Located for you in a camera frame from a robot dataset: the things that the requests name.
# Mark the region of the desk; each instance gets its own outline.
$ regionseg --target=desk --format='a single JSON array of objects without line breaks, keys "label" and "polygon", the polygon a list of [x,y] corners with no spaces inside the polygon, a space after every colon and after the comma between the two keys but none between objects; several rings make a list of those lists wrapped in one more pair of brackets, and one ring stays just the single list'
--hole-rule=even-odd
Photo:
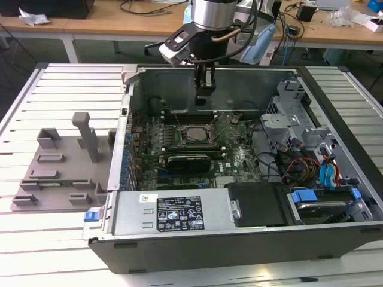
[{"label": "desk", "polygon": [[[281,11],[296,1],[283,0]],[[0,22],[9,29],[15,37],[53,38],[61,39],[71,63],[80,62],[76,51],[75,40],[109,40],[109,41],[163,41],[182,25],[185,5],[169,8],[172,14],[157,17],[142,17],[123,12],[119,8],[120,1],[96,0],[92,12],[86,20],[52,19],[47,25],[30,27],[16,17],[0,17]],[[135,11],[148,11],[164,7],[167,4],[136,2]],[[372,14],[367,7],[367,0],[353,2],[353,8],[362,13]],[[337,48],[350,50],[383,50],[383,33],[373,33],[364,26],[355,24],[351,27],[331,28],[326,23],[327,12],[319,11],[314,14],[311,22],[305,23],[306,31],[296,47]],[[282,37],[281,25],[277,24],[279,32],[274,35],[270,49],[274,49]],[[0,30],[0,37],[8,36]]]},{"label": "desk", "polygon": [[[0,123],[0,213],[3,213],[0,214],[0,286],[381,286],[383,241],[368,243],[339,259],[115,275],[83,240],[83,212],[11,213],[12,197],[37,149],[40,128],[56,127],[61,136],[79,136],[71,118],[75,111],[84,110],[89,112],[97,135],[106,135],[108,129],[117,127],[123,96],[118,83],[122,67],[50,64],[46,69],[36,69]],[[84,81],[68,81],[77,78]],[[99,82],[103,81],[112,84],[100,88]],[[78,87],[77,92],[71,93],[73,89],[68,87]],[[375,152],[381,152],[379,129],[370,135],[363,126],[366,122],[352,122],[366,111],[350,108],[366,106],[367,98],[360,97],[361,94],[351,92],[341,98],[332,94],[331,101],[352,125],[353,132],[359,129],[359,135],[363,136],[367,131],[365,136],[375,139],[378,146]],[[375,104],[370,96],[368,101]],[[375,117],[361,118],[374,125]],[[294,244],[286,243],[286,248],[300,252]],[[302,284],[301,277],[315,277],[319,282]]]}]

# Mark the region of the blue latch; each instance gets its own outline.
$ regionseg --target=blue latch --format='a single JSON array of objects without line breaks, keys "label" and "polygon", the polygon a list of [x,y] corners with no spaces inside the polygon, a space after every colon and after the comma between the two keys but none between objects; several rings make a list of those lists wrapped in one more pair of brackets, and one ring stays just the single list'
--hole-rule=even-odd
[{"label": "blue latch", "polygon": [[84,222],[96,222],[98,221],[98,211],[87,211],[84,215]]},{"label": "blue latch", "polygon": [[318,200],[314,190],[294,190],[291,196],[295,203]]},{"label": "blue latch", "polygon": [[353,196],[355,197],[356,200],[357,200],[357,199],[361,199],[361,194],[360,194],[359,189],[357,189],[357,188],[353,188],[353,189],[352,189],[352,194],[353,194]]}]

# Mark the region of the warning label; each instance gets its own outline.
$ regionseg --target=warning label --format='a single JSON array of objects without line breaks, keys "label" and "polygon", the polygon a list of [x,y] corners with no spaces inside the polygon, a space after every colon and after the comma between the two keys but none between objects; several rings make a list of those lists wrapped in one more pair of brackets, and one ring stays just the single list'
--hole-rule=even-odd
[{"label": "warning label", "polygon": [[205,229],[200,196],[157,199],[157,230],[186,231]]}]

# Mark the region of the gray metal chassis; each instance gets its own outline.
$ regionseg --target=gray metal chassis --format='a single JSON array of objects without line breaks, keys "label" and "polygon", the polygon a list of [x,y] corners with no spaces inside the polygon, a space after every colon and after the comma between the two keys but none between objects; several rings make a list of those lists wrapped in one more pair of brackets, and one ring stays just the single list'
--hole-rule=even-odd
[{"label": "gray metal chassis", "polygon": [[[134,96],[135,85],[138,83],[136,75],[138,72],[145,72],[149,69],[157,70],[188,70],[191,68],[138,68],[130,66],[124,75],[125,83],[129,85],[128,93],[123,99],[124,108],[129,107],[130,97]],[[232,69],[233,71],[246,71],[247,68]],[[320,75],[329,74],[339,70],[309,68],[310,73],[321,71]],[[383,236],[381,215],[383,210],[383,202],[375,191],[367,176],[361,170],[360,166],[352,156],[344,144],[344,140],[338,135],[331,121],[326,117],[322,109],[319,108],[312,90],[308,88],[305,79],[294,69],[261,69],[262,72],[267,71],[288,71],[295,75],[298,82],[301,83],[306,93],[312,101],[313,108],[318,111],[324,120],[326,127],[332,133],[339,145],[338,150],[334,151],[337,157],[341,158],[339,165],[341,169],[354,173],[353,176],[359,178],[361,182],[361,191],[364,197],[372,197],[376,201],[373,207],[375,221],[369,222],[353,222],[346,224],[331,225],[310,225],[310,226],[293,226],[293,227],[273,227],[273,228],[227,228],[219,230],[217,228],[206,228],[203,231],[188,231],[177,233],[156,232],[155,228],[151,232],[144,233],[124,233],[124,235],[116,235],[115,229],[120,214],[120,208],[126,206],[120,203],[121,193],[118,190],[119,174],[122,160],[122,149],[119,145],[123,143],[119,141],[119,137],[124,139],[124,132],[128,122],[127,116],[120,117],[118,123],[117,136],[114,147],[114,155],[111,165],[111,173],[108,183],[109,196],[107,198],[106,212],[102,224],[97,230],[90,225],[86,225],[85,232],[91,232],[93,238],[89,240],[90,248],[108,265],[110,270],[117,274],[124,273],[142,273],[151,271],[168,271],[183,270],[208,267],[224,267],[233,265],[247,265],[269,262],[295,261],[304,259],[328,259],[337,258],[343,254],[374,240],[378,240]],[[376,111],[376,103],[366,98],[360,85],[349,77],[345,77],[344,83],[346,91],[357,94],[357,91],[363,99],[371,105],[371,113]],[[327,149],[331,149],[328,142],[323,143]],[[204,196],[204,192],[200,190],[189,190],[194,196]],[[225,189],[215,190],[217,196],[222,197],[221,201],[225,202],[227,191]],[[132,199],[137,197],[140,192],[127,192]],[[145,194],[158,194],[158,197],[166,197],[169,191],[144,191]],[[153,209],[156,214],[155,204],[143,206],[142,203],[131,204],[137,212],[142,213],[143,209]],[[217,209],[220,212],[230,211],[229,206],[214,205],[214,197],[211,199],[202,199],[204,208]]]}]

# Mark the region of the table leg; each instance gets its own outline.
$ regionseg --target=table leg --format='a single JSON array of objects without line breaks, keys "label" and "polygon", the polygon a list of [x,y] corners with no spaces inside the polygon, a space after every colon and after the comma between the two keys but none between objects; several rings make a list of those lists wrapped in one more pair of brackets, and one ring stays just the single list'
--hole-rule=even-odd
[{"label": "table leg", "polygon": [[278,41],[271,41],[268,49],[264,53],[264,55],[261,58],[261,61],[259,61],[260,66],[270,66],[270,62],[273,58],[274,51],[276,47],[278,46]]},{"label": "table leg", "polygon": [[118,43],[118,41],[113,41],[113,48],[114,48],[114,52],[116,54],[119,54],[120,51],[120,44]]},{"label": "table leg", "polygon": [[0,48],[3,49],[9,49],[10,46],[8,45],[7,39],[5,37],[0,37]]},{"label": "table leg", "polygon": [[62,38],[62,41],[64,43],[65,51],[68,55],[69,62],[71,64],[81,63],[80,56],[78,55],[76,50],[76,43],[75,40],[73,40],[72,35],[67,35],[66,37]]}]

